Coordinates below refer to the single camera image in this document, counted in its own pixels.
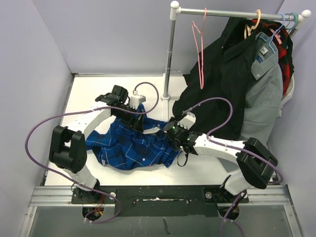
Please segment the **blue hanger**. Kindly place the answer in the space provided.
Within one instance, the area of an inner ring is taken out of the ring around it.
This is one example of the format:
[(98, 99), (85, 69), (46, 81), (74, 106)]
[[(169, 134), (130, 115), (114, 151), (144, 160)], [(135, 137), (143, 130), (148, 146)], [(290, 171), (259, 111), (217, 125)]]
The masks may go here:
[[(278, 32), (282, 29), (282, 27), (285, 24), (285, 15), (283, 13), (279, 13), (279, 15), (282, 16), (283, 21), (282, 24), (280, 25), (280, 27), (276, 30), (269, 28), (269, 24), (266, 24), (263, 22), (263, 20), (257, 20), (258, 26), (261, 31), (257, 36), (256, 39), (262, 39), (264, 42), (269, 43), (269, 48), (273, 51), (273, 53), (278, 52), (279, 53), (279, 48), (278, 46), (275, 45), (275, 43), (273, 42), (273, 39), (276, 37), (277, 41), (279, 44), (281, 44), (281, 41), (278, 39)], [(271, 36), (267, 36), (266, 33), (268, 32), (268, 30), (272, 31), (272, 35)]]

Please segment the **metal clothes rack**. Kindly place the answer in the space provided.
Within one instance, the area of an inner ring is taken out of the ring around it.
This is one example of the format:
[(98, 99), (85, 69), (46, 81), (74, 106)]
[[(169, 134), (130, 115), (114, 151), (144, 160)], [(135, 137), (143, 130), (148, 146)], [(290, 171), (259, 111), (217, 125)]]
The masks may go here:
[[(171, 73), (171, 62), (172, 62), (172, 53), (173, 53), (173, 45), (174, 45), (174, 35), (176, 28), (176, 20), (177, 16), (180, 14), (187, 15), (202, 15), (204, 16), (203, 9), (191, 9), (191, 8), (183, 8), (180, 6), (179, 2), (174, 0), (170, 3), (170, 22), (171, 22), (171, 31), (169, 37), (169, 46), (167, 49), (167, 61), (165, 67), (164, 76), (164, 84), (163, 84), (163, 94), (160, 99), (162, 101), (162, 119), (167, 121), (171, 116), (171, 96), (169, 93), (169, 84), (170, 84), (170, 73)], [(290, 13), (285, 14), (285, 21), (292, 22), (293, 17), (289, 15)], [(299, 22), (297, 27), (290, 31), (290, 35), (293, 36), (302, 27), (303, 23), (307, 21), (307, 19), (312, 15), (312, 12), (308, 9), (303, 10), (299, 16)], [(238, 18), (260, 18), (266, 20), (283, 20), (282, 16), (277, 14), (265, 14), (265, 13), (253, 13), (253, 12), (243, 12), (243, 11), (225, 11), (225, 10), (214, 10), (207, 9), (206, 16), (214, 16), (214, 17), (238, 17)]]

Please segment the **red plaid hanging shirt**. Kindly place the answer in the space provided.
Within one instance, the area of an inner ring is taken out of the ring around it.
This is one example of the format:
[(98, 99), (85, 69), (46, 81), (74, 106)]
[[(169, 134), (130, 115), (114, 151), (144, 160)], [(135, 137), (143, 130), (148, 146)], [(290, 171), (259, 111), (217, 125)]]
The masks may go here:
[[(255, 31), (257, 33), (263, 32), (268, 37), (271, 37), (280, 26), (280, 22), (263, 19), (260, 20)], [(273, 43), (278, 50), (278, 64), (282, 73), (283, 95), (285, 95), (290, 84), (290, 79), (294, 73), (294, 65), (292, 59), (293, 42), (284, 26), (282, 26), (274, 36)]]

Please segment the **blue plaid shirt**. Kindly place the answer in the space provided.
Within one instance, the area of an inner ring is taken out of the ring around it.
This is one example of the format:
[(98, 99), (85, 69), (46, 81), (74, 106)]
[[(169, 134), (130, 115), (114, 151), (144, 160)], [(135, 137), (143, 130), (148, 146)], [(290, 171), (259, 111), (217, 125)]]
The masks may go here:
[(162, 130), (144, 134), (130, 129), (119, 118), (105, 134), (92, 131), (86, 139), (86, 149), (93, 151), (100, 164), (120, 170), (155, 164), (169, 167), (180, 154)]

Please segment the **white hanging garment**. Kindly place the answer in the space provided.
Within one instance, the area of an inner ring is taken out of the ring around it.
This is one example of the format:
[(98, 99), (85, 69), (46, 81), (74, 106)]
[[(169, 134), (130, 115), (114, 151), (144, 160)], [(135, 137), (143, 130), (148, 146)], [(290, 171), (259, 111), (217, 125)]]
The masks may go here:
[(295, 81), (294, 81), (294, 75), (292, 75), (290, 82), (289, 82), (289, 86), (287, 88), (287, 91), (286, 91), (285, 95), (283, 95), (282, 100), (280, 102), (280, 107), (279, 107), (279, 111), (278, 111), (279, 118), (282, 116), (282, 109), (283, 109), (284, 105), (292, 98), (294, 88), (295, 88)]

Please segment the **pink wire hanger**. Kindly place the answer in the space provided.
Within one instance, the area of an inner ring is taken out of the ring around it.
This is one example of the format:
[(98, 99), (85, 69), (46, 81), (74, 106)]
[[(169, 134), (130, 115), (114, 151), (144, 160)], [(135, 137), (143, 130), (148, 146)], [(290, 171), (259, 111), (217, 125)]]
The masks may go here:
[[(196, 50), (197, 50), (197, 68), (198, 68), (198, 76), (199, 76), (199, 85), (200, 85), (201, 90), (204, 88), (203, 28), (204, 28), (204, 23), (205, 23), (205, 19), (206, 19), (206, 12), (207, 12), (207, 8), (204, 9), (203, 21), (202, 21), (200, 28), (195, 24), (194, 21), (192, 21), (192, 33), (193, 33), (193, 37), (194, 37), (194, 41), (195, 41), (195, 45), (196, 45)], [(200, 44), (198, 44), (196, 32), (200, 36)]]

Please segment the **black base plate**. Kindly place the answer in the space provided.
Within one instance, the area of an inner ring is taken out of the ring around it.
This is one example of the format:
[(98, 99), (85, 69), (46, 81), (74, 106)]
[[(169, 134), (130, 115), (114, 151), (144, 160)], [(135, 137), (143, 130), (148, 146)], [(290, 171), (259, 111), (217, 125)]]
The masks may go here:
[(216, 217), (219, 208), (227, 210), (237, 198), (219, 185), (101, 186), (100, 190), (115, 196), (122, 203), (122, 208), (109, 197), (101, 197), (100, 194), (89, 196), (79, 188), (74, 189), (71, 203), (112, 204), (116, 211), (120, 211), (120, 217)]

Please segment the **black hanging shirt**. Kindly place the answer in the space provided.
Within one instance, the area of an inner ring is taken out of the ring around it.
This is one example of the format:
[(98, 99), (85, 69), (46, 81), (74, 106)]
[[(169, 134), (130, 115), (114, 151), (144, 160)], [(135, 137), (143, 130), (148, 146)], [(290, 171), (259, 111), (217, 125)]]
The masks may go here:
[(245, 96), (255, 83), (251, 66), (256, 36), (252, 34), (245, 38), (245, 25), (251, 26), (253, 22), (246, 18), (229, 18), (221, 36), (204, 49), (203, 87), (199, 84), (197, 65), (184, 76), (189, 85), (175, 101), (172, 113), (176, 119), (181, 119), (182, 113), (193, 107), (196, 122), (192, 131), (207, 133), (221, 125), (230, 115), (230, 106), (227, 104), (230, 101), (232, 117), (212, 135), (227, 140), (240, 137)]

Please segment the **grey hanging shirt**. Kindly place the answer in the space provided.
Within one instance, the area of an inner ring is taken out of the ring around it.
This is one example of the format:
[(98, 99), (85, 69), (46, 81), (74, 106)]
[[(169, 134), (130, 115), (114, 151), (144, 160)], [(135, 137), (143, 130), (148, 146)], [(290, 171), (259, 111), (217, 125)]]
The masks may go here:
[(269, 43), (239, 34), (221, 36), (221, 65), (214, 75), (216, 96), (229, 100), (233, 116), (214, 133), (223, 139), (254, 137), (266, 144), (283, 93), (278, 52)]

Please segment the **teal hanger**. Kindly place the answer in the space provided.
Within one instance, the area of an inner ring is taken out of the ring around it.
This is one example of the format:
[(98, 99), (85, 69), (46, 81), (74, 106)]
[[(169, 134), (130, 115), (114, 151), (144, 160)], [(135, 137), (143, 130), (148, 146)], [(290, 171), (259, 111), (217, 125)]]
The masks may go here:
[(297, 27), (297, 25), (298, 25), (299, 16), (298, 16), (298, 14), (295, 13), (295, 12), (291, 12), (289, 15), (293, 17), (293, 21), (292, 21), (293, 24), (290, 25), (290, 23), (288, 23), (288, 24), (286, 25), (285, 29), (286, 29), (287, 31), (292, 31), (292, 30), (294, 30), (294, 29)]

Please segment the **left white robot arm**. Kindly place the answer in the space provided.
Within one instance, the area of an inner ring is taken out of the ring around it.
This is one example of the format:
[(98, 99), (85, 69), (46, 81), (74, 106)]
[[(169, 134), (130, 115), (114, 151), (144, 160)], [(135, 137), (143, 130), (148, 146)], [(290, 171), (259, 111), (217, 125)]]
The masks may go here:
[(65, 170), (78, 182), (83, 190), (83, 197), (90, 203), (99, 200), (101, 191), (98, 180), (86, 166), (86, 139), (104, 120), (115, 116), (132, 129), (142, 132), (143, 116), (137, 114), (138, 106), (146, 101), (146, 97), (135, 90), (131, 96), (128, 91), (115, 85), (110, 93), (99, 95), (91, 110), (78, 117), (66, 126), (53, 129), (49, 161)]

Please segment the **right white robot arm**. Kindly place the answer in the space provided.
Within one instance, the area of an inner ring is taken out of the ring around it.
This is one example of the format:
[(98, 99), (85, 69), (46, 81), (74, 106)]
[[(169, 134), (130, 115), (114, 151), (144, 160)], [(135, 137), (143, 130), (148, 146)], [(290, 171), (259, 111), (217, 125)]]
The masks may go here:
[(225, 179), (220, 197), (230, 202), (237, 195), (250, 188), (265, 189), (277, 167), (278, 160), (256, 138), (246, 141), (231, 141), (208, 137), (204, 133), (189, 131), (180, 122), (171, 121), (164, 133), (176, 149), (187, 154), (210, 155), (238, 165), (239, 170)]

